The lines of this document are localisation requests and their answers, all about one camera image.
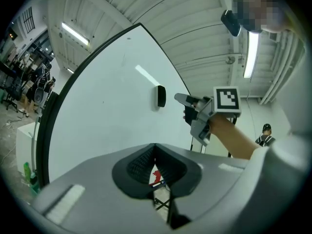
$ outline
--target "black cap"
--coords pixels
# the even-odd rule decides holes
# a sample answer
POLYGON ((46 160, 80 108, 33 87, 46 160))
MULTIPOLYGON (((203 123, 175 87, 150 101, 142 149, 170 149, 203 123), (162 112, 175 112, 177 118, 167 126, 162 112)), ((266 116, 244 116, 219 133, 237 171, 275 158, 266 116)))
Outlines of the black cap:
POLYGON ((271 130, 271 125, 270 124, 264 124, 262 131, 266 131, 266 130, 271 130))

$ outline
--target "window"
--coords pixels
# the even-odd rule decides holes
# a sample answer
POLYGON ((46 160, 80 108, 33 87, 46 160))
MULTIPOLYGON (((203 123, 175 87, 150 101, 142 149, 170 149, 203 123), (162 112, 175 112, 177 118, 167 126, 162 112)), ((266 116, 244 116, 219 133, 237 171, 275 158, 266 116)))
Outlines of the window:
POLYGON ((27 33, 31 32, 35 28, 31 7, 23 12, 23 20, 27 33))

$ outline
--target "black chair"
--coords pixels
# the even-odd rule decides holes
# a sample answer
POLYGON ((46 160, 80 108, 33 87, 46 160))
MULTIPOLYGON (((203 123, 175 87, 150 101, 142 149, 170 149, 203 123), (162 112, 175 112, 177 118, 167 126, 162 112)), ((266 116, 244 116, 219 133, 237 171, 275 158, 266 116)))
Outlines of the black chair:
POLYGON ((1 101, 1 103, 3 102, 7 102, 7 106, 6 106, 6 110, 9 109, 9 106, 12 105, 16 112, 18 113, 18 106, 16 103, 14 103, 13 101, 14 100, 17 100, 17 101, 20 101, 21 99, 21 96, 22 96, 22 93, 23 93, 23 90, 24 90, 24 87, 26 85, 28 81, 26 81, 22 86, 20 86, 19 83, 15 83, 13 82, 11 86, 5 88, 5 90, 7 91, 8 95, 6 97, 6 99, 3 99, 1 101))

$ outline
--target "green bottle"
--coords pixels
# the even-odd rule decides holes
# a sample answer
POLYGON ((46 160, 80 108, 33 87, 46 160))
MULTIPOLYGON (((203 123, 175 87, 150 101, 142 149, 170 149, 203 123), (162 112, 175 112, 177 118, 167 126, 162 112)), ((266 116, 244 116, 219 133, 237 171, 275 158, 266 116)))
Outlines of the green bottle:
POLYGON ((25 173, 25 179, 26 179, 26 181, 27 181, 27 182, 30 182, 30 174, 31 174, 31 171, 30 171, 28 162, 26 162, 26 163, 24 164, 24 173, 25 173))

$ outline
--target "person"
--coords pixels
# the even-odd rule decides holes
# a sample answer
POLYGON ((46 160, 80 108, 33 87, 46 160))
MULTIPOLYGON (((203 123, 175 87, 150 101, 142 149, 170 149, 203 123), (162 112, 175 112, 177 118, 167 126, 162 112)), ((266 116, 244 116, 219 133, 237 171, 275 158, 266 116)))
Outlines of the person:
MULTIPOLYGON (((262 30, 266 30, 277 33, 288 30, 294 32, 305 45, 308 45, 307 35, 304 34, 303 29, 307 20, 295 9, 296 5, 291 0, 287 0, 287 3, 285 0, 233 0, 234 12, 232 15, 229 13, 228 16, 233 17, 237 24, 242 25, 249 32, 261 33, 262 30)), ((226 24, 232 34, 233 25, 235 25, 233 21, 226 24)), ((305 57, 276 96, 291 124, 292 131, 300 133, 312 130, 312 116, 309 112, 312 105, 312 98, 309 95, 309 91, 312 91, 309 69, 311 60, 309 55, 305 57)), ((209 125, 211 134, 215 135, 235 158, 250 159, 256 149, 265 148, 246 137, 222 115, 214 115, 209 125)))
POLYGON ((32 74, 29 75, 29 80, 34 80, 34 84, 31 88, 28 89, 26 93, 26 97, 24 100, 24 107, 19 109, 19 111, 29 117, 29 112, 33 110, 35 105, 35 92, 38 88, 38 83, 42 80, 50 80, 50 69, 52 65, 41 65, 38 69, 36 69, 32 74))
POLYGON ((262 135, 256 139, 256 143, 260 146, 270 146, 275 141, 275 139, 271 136, 272 128, 270 124, 264 124, 262 128, 262 135))
POLYGON ((36 114, 41 114, 41 108, 44 106, 45 104, 45 101, 48 99, 48 97, 50 96, 51 92, 52 92, 52 89, 55 85, 55 81, 56 79, 54 77, 52 77, 52 80, 50 80, 46 85, 45 85, 45 88, 44 88, 44 92, 43 92, 43 98, 42 98, 42 101, 40 104, 38 104, 38 108, 35 110, 35 113, 36 114))

